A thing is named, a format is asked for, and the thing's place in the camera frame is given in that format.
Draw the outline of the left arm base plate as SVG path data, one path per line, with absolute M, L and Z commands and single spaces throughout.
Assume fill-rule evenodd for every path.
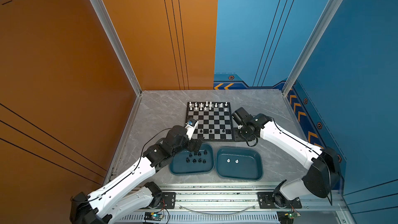
M 163 192 L 162 197 L 156 205 L 150 204 L 142 209 L 174 209 L 176 203 L 176 192 Z

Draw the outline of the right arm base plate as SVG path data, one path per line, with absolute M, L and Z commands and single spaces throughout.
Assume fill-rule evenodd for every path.
M 301 209 L 302 204 L 300 198 L 294 200 L 287 200 L 280 194 L 274 194 L 273 192 L 258 192 L 258 202 L 261 209 Z

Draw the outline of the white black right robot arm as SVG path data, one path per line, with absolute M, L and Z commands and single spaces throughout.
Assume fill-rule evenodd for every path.
M 339 156 L 333 148 L 311 144 L 286 131 L 272 117 L 253 116 L 242 107 L 232 114 L 232 119 L 238 125 L 239 137 L 268 141 L 307 169 L 303 177 L 284 180 L 274 189 L 272 199 L 277 208 L 290 207 L 295 199 L 306 195 L 327 198 L 332 203 L 332 190 L 342 177 Z

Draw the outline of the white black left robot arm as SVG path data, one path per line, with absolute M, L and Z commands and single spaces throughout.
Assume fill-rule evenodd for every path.
M 162 191 L 154 182 L 147 182 L 135 193 L 139 184 L 168 166 L 180 152 L 198 152 L 202 140 L 193 139 L 198 122 L 190 119 L 186 126 L 169 129 L 165 138 L 142 152 L 141 157 L 122 174 L 85 195 L 79 193 L 71 199 L 69 220 L 72 224 L 114 224 L 122 217 L 145 207 L 157 207 Z

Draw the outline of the teal tray with white pieces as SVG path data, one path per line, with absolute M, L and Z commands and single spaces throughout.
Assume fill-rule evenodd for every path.
M 222 147 L 216 154 L 216 172 L 222 178 L 258 181 L 263 177 L 262 158 L 253 149 Z

